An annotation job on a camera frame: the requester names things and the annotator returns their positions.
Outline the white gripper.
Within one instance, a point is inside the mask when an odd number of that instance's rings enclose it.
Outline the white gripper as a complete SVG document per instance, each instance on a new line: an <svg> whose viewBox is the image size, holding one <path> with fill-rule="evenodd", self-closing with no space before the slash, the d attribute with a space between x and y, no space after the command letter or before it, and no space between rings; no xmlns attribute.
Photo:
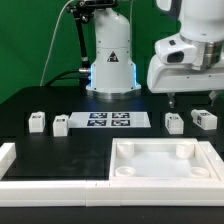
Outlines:
<svg viewBox="0 0 224 224"><path fill-rule="evenodd" d="M218 93L224 90L224 60L206 71L192 70L181 64L163 64L154 56L149 64L147 85L152 93L168 93L169 106L175 107L175 93L211 91L209 105L213 106Z"/></svg>

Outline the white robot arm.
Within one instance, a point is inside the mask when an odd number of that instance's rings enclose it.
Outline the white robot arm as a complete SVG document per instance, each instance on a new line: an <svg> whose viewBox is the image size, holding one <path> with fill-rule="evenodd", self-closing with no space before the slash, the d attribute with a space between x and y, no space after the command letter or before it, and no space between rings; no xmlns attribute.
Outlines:
<svg viewBox="0 0 224 224"><path fill-rule="evenodd" d="M224 90L224 0L155 0L156 7L181 23L180 31L157 41L147 86L153 93L207 91L214 100ZM95 13L97 56L87 91L103 98L138 91L130 57L130 24L110 7Z"/></svg>

